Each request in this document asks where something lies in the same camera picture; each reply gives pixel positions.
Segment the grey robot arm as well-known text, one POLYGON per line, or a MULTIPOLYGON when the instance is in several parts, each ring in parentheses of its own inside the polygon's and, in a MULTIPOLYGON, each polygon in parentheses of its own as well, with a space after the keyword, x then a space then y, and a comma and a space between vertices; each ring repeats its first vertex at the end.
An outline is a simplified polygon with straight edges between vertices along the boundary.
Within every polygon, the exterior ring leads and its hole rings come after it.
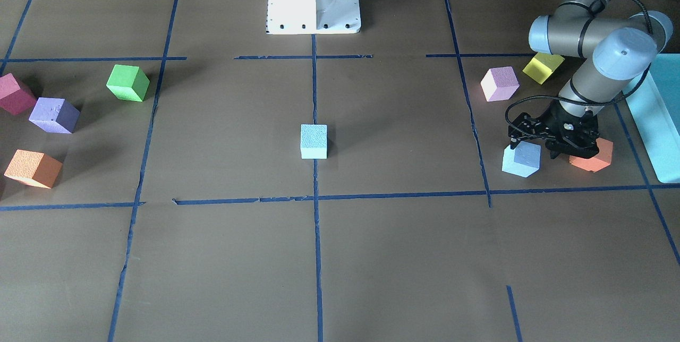
POLYGON ((529 32, 537 53, 579 57, 581 67, 539 117, 522 113, 508 121, 509 148, 544 141, 551 158, 568 154, 589 159, 598 154, 598 114, 626 98, 632 79, 643 79, 673 35, 670 18, 649 11, 627 19, 599 18, 610 0, 560 0, 553 14, 536 18, 529 32))

